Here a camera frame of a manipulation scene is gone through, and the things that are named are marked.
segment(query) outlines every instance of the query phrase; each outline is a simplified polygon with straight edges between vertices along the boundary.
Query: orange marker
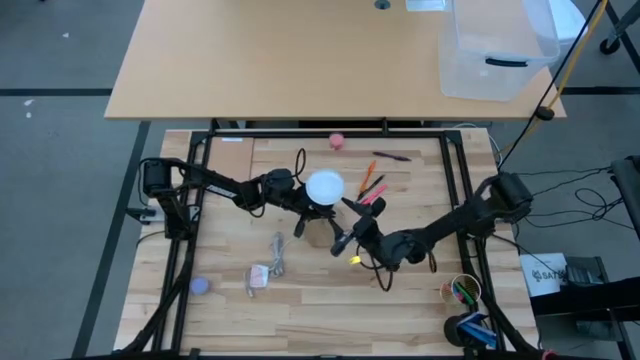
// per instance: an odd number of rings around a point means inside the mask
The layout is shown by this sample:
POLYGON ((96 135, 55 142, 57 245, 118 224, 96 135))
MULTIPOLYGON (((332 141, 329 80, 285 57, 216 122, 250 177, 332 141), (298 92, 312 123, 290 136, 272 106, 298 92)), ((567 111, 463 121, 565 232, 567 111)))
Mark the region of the orange marker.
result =
POLYGON ((367 190, 367 182, 369 182, 369 178, 371 177, 371 174, 373 173, 373 169, 375 168, 376 168, 376 161, 373 160, 369 165, 369 169, 367 169, 367 176, 364 178, 362 185, 360 185, 360 193, 363 193, 365 190, 367 190))

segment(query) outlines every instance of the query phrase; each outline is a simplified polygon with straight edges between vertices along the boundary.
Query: wooden tabletop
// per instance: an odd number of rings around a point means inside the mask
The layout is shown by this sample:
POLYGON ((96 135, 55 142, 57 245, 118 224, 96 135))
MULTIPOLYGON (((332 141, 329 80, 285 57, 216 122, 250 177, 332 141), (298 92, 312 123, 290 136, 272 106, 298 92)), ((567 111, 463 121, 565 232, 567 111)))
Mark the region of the wooden tabletop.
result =
POLYGON ((443 14, 373 3, 145 1, 106 117, 522 120, 551 81, 543 69, 510 102, 446 97, 443 14))
MULTIPOLYGON (((462 133, 475 187, 495 174, 496 167, 486 131, 462 133)), ((189 131, 167 132, 161 156, 186 159, 189 137, 189 131)), ((373 160, 372 149, 413 159, 410 163, 376 159, 374 176, 386 174, 384 182, 389 185, 384 194, 387 208, 378 218, 383 233, 424 227, 451 210, 436 139, 347 139, 345 148, 334 152, 325 139, 244 139, 239 143, 216 138, 209 167, 238 180, 248 179, 274 168, 291 169, 300 147, 307 150, 302 179, 314 170, 334 168, 346 181, 347 196, 356 194, 373 160), (233 160, 230 152, 236 155, 233 160)), ((173 180, 181 181, 177 176, 173 180)), ((347 223, 356 220, 343 206, 338 210, 347 223)), ((296 240, 284 253, 285 274, 249 298, 244 272, 254 263, 270 264, 272 236, 281 231, 285 241, 292 239, 297 220, 295 214, 273 206, 266 208, 264 217, 254 219, 228 199, 205 196, 193 274, 208 278, 213 290, 189 296, 183 352, 198 347, 205 354, 461 354, 447 343, 442 329, 448 316, 465 309, 445 305, 438 292, 441 283, 461 272, 453 236, 435 247, 437 273, 432 274, 426 262, 403 263, 389 293, 378 288, 370 270, 348 264, 354 244, 334 258, 329 249, 296 240)), ((142 235, 162 228, 162 224, 144 226, 142 235)), ((500 226, 498 234, 513 238, 508 226, 500 226)), ((138 247, 115 348, 129 343, 155 310, 168 249, 169 240, 162 235, 138 247)), ((490 238, 487 255, 498 303, 535 344, 535 320, 516 249, 490 238)), ((173 328, 173 316, 169 319, 165 344, 173 328)))

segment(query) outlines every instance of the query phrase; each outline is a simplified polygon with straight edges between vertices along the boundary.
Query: black metal frame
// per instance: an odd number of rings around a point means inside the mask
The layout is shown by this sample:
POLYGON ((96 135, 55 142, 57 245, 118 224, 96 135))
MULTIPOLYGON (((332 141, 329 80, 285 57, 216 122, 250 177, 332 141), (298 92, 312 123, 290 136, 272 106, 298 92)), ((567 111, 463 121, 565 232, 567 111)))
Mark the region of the black metal frame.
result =
MULTIPOLYGON (((222 130, 218 131, 218 126, 215 120, 212 120, 210 124, 210 128, 208 132, 194 132, 192 134, 192 138, 190 141, 189 153, 187 157, 187 162, 195 163, 196 152, 198 146, 200 144, 204 144, 205 151, 203 153, 202 164, 206 164, 208 162, 208 158, 210 155, 210 142, 209 140, 216 136, 233 136, 233 137, 251 137, 251 138, 326 138, 329 136, 331 131, 252 131, 252 130, 242 130, 242 129, 231 129, 231 130, 222 130)), ((452 144, 456 156, 457 161, 459 163, 460 168, 460 176, 462 179, 462 185, 464 189, 464 193, 466 198, 469 198, 473 194, 471 179, 469 177, 469 170, 467 168, 466 155, 464 152, 464 146, 462 143, 462 136, 459 130, 440 130, 440 131, 393 131, 389 129, 388 123, 386 119, 383 119, 381 122, 381 127, 379 130, 375 131, 343 131, 342 132, 345 137, 348 138, 425 138, 425 139, 436 139, 439 141, 440 150, 442 152, 442 161, 445 169, 445 178, 447 181, 447 190, 449 193, 449 199, 452 205, 452 208, 458 206, 461 203, 461 200, 458 197, 458 192, 456 189, 456 180, 454 178, 454 171, 452 166, 451 154, 449 151, 449 144, 452 144)), ((188 194, 182 196, 181 203, 187 206, 187 197, 188 194)), ((196 194, 195 205, 200 206, 202 208, 204 200, 204 190, 199 189, 196 194)), ((195 258, 195 250, 197 243, 197 232, 200 223, 200 216, 197 216, 194 220, 194 232, 195 236, 192 239, 186 240, 187 242, 187 251, 185 254, 184 266, 188 266, 186 269, 188 273, 188 278, 191 278, 192 270, 193 270, 193 260, 195 258)), ((469 256, 468 249, 468 238, 466 234, 459 233, 457 234, 458 247, 460 250, 460 259, 462 263, 462 270, 465 273, 474 273, 473 265, 471 263, 471 258, 469 256)), ((178 261, 178 253, 181 245, 180 240, 171 240, 171 246, 169 249, 169 256, 167 260, 167 266, 165 271, 165 278, 163 282, 162 288, 162 296, 165 297, 169 293, 170 289, 174 285, 174 276, 176 270, 176 264, 178 261)), ((476 241, 477 254, 480 266, 480 281, 486 288, 487 292, 492 298, 495 298, 495 294, 493 292, 493 286, 491 282, 490 270, 486 258, 486 253, 484 248, 480 246, 479 241, 476 241)), ((165 319, 162 319, 160 325, 156 329, 152 345, 151 352, 143 352, 138 353, 138 355, 142 356, 140 358, 144 358, 145 355, 149 357, 157 356, 162 354, 162 356, 166 356, 166 358, 175 358, 179 354, 181 348, 181 341, 184 329, 184 321, 186 317, 186 309, 187 309, 187 300, 189 296, 188 282, 182 285, 182 289, 178 298, 178 311, 175 314, 175 323, 174 329, 172 333, 171 345, 170 349, 162 350, 164 332, 165 332, 165 319)), ((476 310, 477 305, 470 308, 470 310, 476 310)), ((490 317, 491 326, 493 330, 498 334, 498 350, 504 350, 504 339, 501 333, 501 330, 497 327, 496 321, 493 317, 490 317)), ((86 355, 86 348, 84 352, 76 352, 74 351, 74 357, 83 357, 86 355)), ((116 358, 129 358, 128 356, 135 357, 134 354, 118 354, 114 353, 111 356, 111 359, 116 358)), ((267 356, 198 356, 194 355, 194 359, 221 359, 221 358, 230 358, 234 360, 249 360, 249 359, 263 359, 267 356)), ((393 358, 403 358, 403 359, 415 359, 417 357, 425 358, 425 356, 409 356, 409 357, 393 357, 393 358)), ((360 359, 384 359, 391 357, 384 356, 370 356, 370 357, 358 357, 360 359)), ((426 358, 430 359, 451 359, 451 358, 460 358, 458 356, 427 356, 426 358)), ((317 356, 303 356, 303 357, 287 357, 288 360, 291 359, 318 359, 317 356)))

